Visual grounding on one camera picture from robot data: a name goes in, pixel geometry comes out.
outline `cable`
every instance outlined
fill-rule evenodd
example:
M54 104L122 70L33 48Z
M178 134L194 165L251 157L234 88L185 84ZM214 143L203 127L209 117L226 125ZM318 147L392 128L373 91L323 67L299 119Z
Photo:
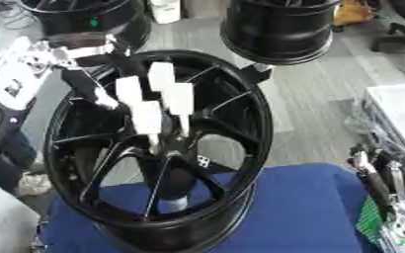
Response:
M34 15L30 14L15 1L0 0L0 16L5 20L3 26L7 30L24 30L39 22ZM14 24L17 23L25 24L15 27Z

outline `gray carpet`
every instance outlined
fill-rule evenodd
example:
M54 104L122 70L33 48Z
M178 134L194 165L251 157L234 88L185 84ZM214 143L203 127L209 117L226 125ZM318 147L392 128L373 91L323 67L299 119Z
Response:
M171 25L154 25L152 36L142 50L186 48L214 54L242 67L250 63L230 52L219 37L220 16L227 1L188 1L188 19ZM347 130L344 119L352 100L365 87L405 83L405 48L392 45L388 53L369 50L376 35L386 33L386 24L398 18L388 11L381 20L346 28L335 34L329 52L317 60L277 66L272 79L260 85L272 107L274 144L266 166L306 162L345 164L349 148L359 141ZM6 30L0 18L0 48L19 34L36 37L38 25L22 32ZM39 93L36 109L26 122L24 132L40 149L43 132L57 103L68 91L53 75ZM204 155L236 166L241 158L237 144L222 138L205 141ZM106 184L118 184L137 176L133 163L122 164L108 177Z

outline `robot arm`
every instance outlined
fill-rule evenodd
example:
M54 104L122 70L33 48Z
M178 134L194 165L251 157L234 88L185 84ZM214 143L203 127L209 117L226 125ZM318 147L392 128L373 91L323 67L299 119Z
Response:
M128 56L113 36L74 35L31 43L18 38L0 57L0 145L9 133L18 130L35 103L47 77L56 69L81 97L115 110L120 102L80 66L78 59L97 55Z

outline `blue cloth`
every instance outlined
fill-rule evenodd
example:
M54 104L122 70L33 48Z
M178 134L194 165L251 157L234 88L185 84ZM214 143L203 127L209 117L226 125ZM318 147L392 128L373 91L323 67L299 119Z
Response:
M217 175L228 181L230 175ZM329 164L269 168L258 179L250 212L213 253L368 252L355 232L365 200L358 178ZM194 196L205 196L203 187ZM108 187L103 198L122 208L139 209L147 194L142 184ZM92 221L55 198L42 239L47 253L118 253Z

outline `white bucket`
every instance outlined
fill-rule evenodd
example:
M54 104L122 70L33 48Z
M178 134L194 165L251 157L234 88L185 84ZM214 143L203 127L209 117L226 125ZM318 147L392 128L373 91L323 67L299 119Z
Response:
M149 0L153 17L158 24L181 20L181 0Z

